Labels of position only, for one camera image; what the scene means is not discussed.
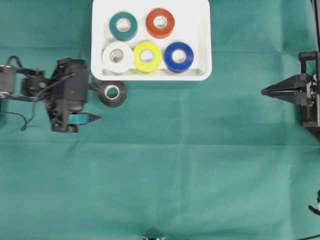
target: wire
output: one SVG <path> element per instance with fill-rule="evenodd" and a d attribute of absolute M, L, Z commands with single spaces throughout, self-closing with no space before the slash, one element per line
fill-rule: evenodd
<path fill-rule="evenodd" d="M 75 74 L 71 74 L 71 75 L 68 75 L 68 76 L 64 76 L 63 78 L 61 78 L 59 81 L 56 81 L 55 83 L 51 84 L 50 86 L 44 88 L 43 90 L 41 90 L 40 92 L 38 92 L 38 94 L 34 97 L 34 100 L 33 100 L 33 106 L 32 106 L 32 115 L 31 115 L 31 118 L 25 122 L 25 124 L 20 128 L 20 131 L 23 132 L 27 129 L 27 126 L 28 124 L 35 118 L 36 116 L 36 104 L 38 102 L 38 99 L 40 98 L 40 96 L 47 90 L 53 88 L 54 86 L 58 85 L 58 84 L 61 84 L 63 81 L 65 81 L 66 79 L 68 78 L 71 78 L 71 77 L 74 77 Z"/>
<path fill-rule="evenodd" d="M 301 239 L 298 239 L 298 240 L 311 240 L 311 239 L 320 239 L 320 235 L 311 236 L 311 237 L 306 237 L 306 238 L 301 238 Z"/>
<path fill-rule="evenodd" d="M 23 67 L 22 67 L 22 64 L 21 64 L 21 62 L 20 62 L 20 59 L 19 59 L 17 56 L 11 56 L 11 57 L 9 57 L 8 62 L 7 62 L 7 65 L 10 65 L 10 63 L 11 63 L 11 61 L 12 61 L 13 59 L 14 59 L 14 60 L 16 61 L 16 63 L 18 64 L 19 68 L 23 68 Z"/>
<path fill-rule="evenodd" d="M 26 124 L 27 123 L 27 119 L 25 116 L 23 116 L 22 114 L 20 113 L 17 113 L 17 112 L 6 112 L 6 111 L 0 111 L 0 114 L 3 114 L 3 115 L 17 115 L 17 116 L 20 116 L 23 118 L 24 120 L 24 123 Z"/>

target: white tray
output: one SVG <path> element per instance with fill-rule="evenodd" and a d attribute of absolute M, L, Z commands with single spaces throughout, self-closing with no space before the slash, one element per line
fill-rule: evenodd
<path fill-rule="evenodd" d="M 165 39 L 152 37 L 146 29 L 146 18 L 155 8 L 170 11 L 175 18 L 173 33 Z M 102 81 L 203 81 L 212 72 L 211 18 L 208 0 L 94 0 L 92 8 L 91 72 Z M 132 69 L 115 74 L 102 63 L 106 46 L 116 39 L 109 30 L 109 21 L 118 12 L 129 12 L 138 22 L 136 36 L 126 43 L 134 49 L 141 42 L 153 42 L 162 52 L 174 42 L 184 42 L 192 48 L 194 61 L 184 73 L 169 71 L 164 62 L 153 73 L 142 73 Z"/>

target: teal tablecloth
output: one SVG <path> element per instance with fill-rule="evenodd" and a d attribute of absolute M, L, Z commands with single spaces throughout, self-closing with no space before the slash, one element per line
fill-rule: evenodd
<path fill-rule="evenodd" d="M 42 104 L 26 132 L 19 117 L 1 120 L 0 239 L 320 233 L 307 209 L 320 187 L 319 142 L 299 126 L 295 106 L 260 94 L 299 73 L 299 52 L 316 50 L 310 1 L 210 4 L 208 80 L 127 83 L 115 109 L 92 92 L 85 110 L 103 119 L 79 134 L 51 132 Z M 18 55 L 50 74 L 64 57 L 90 61 L 91 11 L 92 0 L 0 0 L 0 63 Z M 29 103 L 5 108 L 31 114 Z"/>

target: teal tape strip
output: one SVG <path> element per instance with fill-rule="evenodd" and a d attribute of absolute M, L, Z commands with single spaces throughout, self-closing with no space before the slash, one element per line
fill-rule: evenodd
<path fill-rule="evenodd" d="M 128 31 L 119 31 L 117 29 L 117 22 L 120 19 L 129 20 L 130 29 Z M 138 32 L 138 22 L 136 18 L 132 14 L 125 11 L 119 12 L 114 15 L 110 20 L 109 27 L 114 38 L 119 41 L 129 41 L 133 39 Z"/>
<path fill-rule="evenodd" d="M 89 123 L 88 114 L 69 115 L 68 125 L 78 125 L 78 124 L 88 124 L 88 123 Z"/>

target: teal tape roll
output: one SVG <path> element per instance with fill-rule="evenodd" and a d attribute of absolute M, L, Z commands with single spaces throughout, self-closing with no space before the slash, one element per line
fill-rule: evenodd
<path fill-rule="evenodd" d="M 88 124 L 89 115 L 88 114 L 72 114 L 69 115 L 68 125 L 79 125 L 79 124 Z"/>
<path fill-rule="evenodd" d="M 123 11 L 111 18 L 109 27 L 115 39 L 129 41 L 137 34 L 138 22 L 132 14 Z"/>

